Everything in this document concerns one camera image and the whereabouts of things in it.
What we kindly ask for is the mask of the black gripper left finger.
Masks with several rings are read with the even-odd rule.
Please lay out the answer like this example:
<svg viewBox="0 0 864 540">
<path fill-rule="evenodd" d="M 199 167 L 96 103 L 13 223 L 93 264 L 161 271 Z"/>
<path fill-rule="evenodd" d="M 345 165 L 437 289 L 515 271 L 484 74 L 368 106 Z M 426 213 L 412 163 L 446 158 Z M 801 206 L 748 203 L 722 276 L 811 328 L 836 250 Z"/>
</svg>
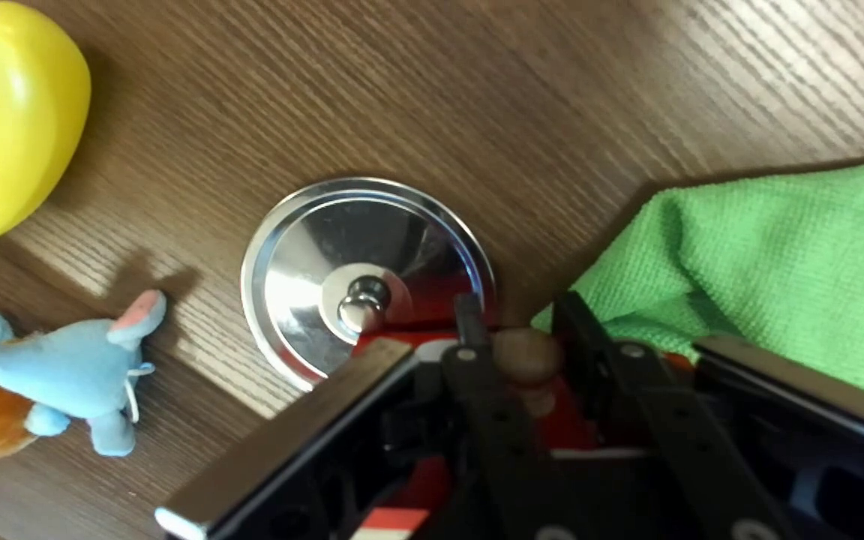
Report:
<svg viewBox="0 0 864 540">
<path fill-rule="evenodd" d="M 547 453 L 493 363 L 481 301 L 456 298 L 453 314 L 460 346 L 444 357 L 444 382 L 461 413 L 461 474 L 477 499 L 475 515 L 493 540 L 572 540 L 572 518 L 558 500 Z"/>
</svg>

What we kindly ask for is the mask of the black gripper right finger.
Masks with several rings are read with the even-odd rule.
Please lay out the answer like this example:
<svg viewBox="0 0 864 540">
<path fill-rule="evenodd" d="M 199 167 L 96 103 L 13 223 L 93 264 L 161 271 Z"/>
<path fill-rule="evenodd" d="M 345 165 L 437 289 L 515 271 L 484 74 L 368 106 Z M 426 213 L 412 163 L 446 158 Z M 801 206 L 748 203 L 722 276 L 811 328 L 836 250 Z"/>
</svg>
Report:
<svg viewBox="0 0 864 540">
<path fill-rule="evenodd" d="M 602 482 L 606 522 L 675 540 L 791 540 L 714 409 L 649 346 L 615 343 L 578 295 L 553 302 L 564 385 L 606 450 L 641 450 Z"/>
</svg>

